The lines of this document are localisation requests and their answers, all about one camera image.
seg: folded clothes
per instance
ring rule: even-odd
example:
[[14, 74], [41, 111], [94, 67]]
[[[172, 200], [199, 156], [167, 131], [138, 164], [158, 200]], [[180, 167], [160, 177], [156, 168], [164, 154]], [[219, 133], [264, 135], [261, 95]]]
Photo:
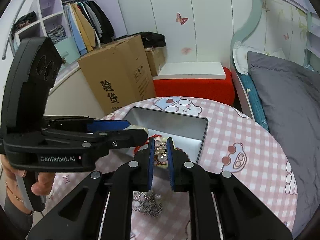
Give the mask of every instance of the folded clothes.
[[35, 22], [37, 20], [37, 15], [35, 12], [30, 12], [24, 16], [22, 16], [12, 27], [11, 36], [14, 38], [14, 34], [22, 29], [25, 26], [28, 26], [30, 23]]
[[55, 27], [54, 29], [47, 32], [48, 37], [51, 39], [53, 44], [58, 43], [59, 41], [64, 40], [66, 35], [66, 30], [62, 25]]

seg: clothes rack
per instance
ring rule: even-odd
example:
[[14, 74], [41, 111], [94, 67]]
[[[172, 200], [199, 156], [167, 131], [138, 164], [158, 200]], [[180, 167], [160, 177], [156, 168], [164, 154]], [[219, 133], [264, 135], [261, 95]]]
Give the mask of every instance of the clothes rack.
[[66, 3], [83, 2], [83, 1], [85, 1], [85, 0], [67, 0], [67, 1], [62, 2], [62, 4], [64, 5]]

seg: silver tray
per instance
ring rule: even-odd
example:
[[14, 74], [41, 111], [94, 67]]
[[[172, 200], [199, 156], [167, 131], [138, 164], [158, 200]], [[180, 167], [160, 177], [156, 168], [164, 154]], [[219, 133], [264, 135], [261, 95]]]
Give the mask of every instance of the silver tray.
[[[199, 161], [208, 128], [206, 118], [134, 106], [123, 120], [129, 121], [132, 125], [148, 128], [149, 136], [159, 134], [167, 138], [172, 137], [175, 147], [188, 154], [190, 161], [194, 163]], [[132, 158], [134, 148], [118, 151]]]

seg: light blue shirt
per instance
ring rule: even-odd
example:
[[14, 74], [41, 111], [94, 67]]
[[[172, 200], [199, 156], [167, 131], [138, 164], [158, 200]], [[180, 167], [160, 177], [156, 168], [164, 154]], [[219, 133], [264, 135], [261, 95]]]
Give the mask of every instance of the light blue shirt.
[[76, 26], [76, 22], [74, 22], [72, 16], [71, 16], [71, 12], [70, 12], [70, 6], [65, 6], [64, 7], [64, 11], [66, 13], [66, 17], [67, 20], [69, 22], [69, 26], [70, 26], [70, 30], [71, 30], [71, 34], [73, 36], [73, 38], [75, 39], [78, 51], [80, 53], [80, 55], [84, 55], [86, 54], [88, 51], [85, 47], [84, 41], [82, 39], [82, 36]]

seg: human hand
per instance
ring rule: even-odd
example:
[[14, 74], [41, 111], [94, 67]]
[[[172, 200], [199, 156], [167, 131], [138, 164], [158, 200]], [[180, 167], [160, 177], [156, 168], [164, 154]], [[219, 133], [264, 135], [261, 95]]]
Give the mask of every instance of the human hand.
[[[0, 158], [1, 158], [1, 163], [3, 165], [4, 172], [7, 175], [8, 186], [10, 187], [10, 185], [12, 185], [12, 187], [10, 187], [10, 190], [15, 194], [15, 191], [17, 188], [16, 175], [23, 178], [26, 176], [27, 172], [14, 169], [10, 165], [5, 155], [0, 154], [0, 156], [1, 156]], [[33, 192], [33, 194], [37, 196], [49, 195], [52, 189], [54, 178], [55, 178], [55, 173], [40, 172], [38, 176], [38, 182], [32, 185], [31, 191]]]

